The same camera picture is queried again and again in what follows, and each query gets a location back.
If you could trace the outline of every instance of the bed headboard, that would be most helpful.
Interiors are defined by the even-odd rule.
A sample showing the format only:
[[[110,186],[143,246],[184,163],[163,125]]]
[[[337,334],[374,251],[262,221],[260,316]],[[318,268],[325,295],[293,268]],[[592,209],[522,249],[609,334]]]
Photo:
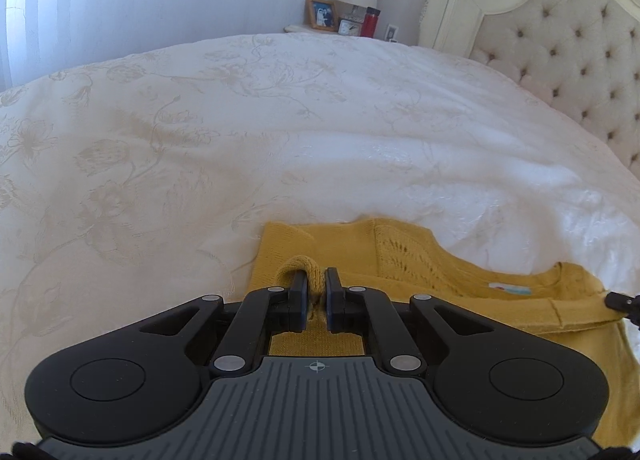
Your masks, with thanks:
[[[427,0],[419,44],[508,75],[640,178],[640,0]]]

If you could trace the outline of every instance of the circular pad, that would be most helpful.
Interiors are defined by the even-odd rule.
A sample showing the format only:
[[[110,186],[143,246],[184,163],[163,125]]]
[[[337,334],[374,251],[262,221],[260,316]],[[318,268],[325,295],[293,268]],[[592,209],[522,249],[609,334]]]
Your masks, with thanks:
[[[508,359],[489,372],[496,390],[519,400],[543,400],[554,396],[564,385],[560,371],[537,359]]]
[[[145,371],[132,361],[100,359],[80,366],[71,377],[71,387],[84,398],[98,402],[132,395],[145,382]]]

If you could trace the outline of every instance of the photograph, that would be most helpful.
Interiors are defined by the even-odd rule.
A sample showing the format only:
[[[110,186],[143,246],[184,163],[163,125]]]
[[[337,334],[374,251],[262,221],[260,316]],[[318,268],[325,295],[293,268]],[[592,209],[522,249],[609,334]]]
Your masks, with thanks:
[[[340,27],[338,28],[338,34],[342,36],[359,36],[362,24],[355,21],[340,20]]]
[[[336,30],[334,2],[306,0],[306,13],[311,28],[318,30]]]

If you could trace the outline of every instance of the floral pattern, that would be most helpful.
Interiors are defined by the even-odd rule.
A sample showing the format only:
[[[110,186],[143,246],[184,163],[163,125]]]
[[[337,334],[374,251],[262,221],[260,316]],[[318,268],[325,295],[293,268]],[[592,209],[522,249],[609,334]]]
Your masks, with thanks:
[[[36,161],[41,152],[52,148],[56,143],[57,137],[50,136],[52,129],[53,126],[44,120],[24,119],[6,145],[12,154],[20,154],[28,167]]]
[[[497,72],[371,39],[239,36],[0,95],[0,450],[55,350],[244,293],[268,220],[430,227],[479,266],[640,284],[640,183]]]

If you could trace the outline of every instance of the red thermos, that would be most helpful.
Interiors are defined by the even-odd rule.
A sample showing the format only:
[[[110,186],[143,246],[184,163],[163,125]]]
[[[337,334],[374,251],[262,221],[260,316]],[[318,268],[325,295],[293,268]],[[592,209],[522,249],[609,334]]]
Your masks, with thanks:
[[[364,17],[364,23],[360,31],[360,37],[373,37],[378,26],[378,17],[380,11],[373,7],[367,7],[367,14]]]

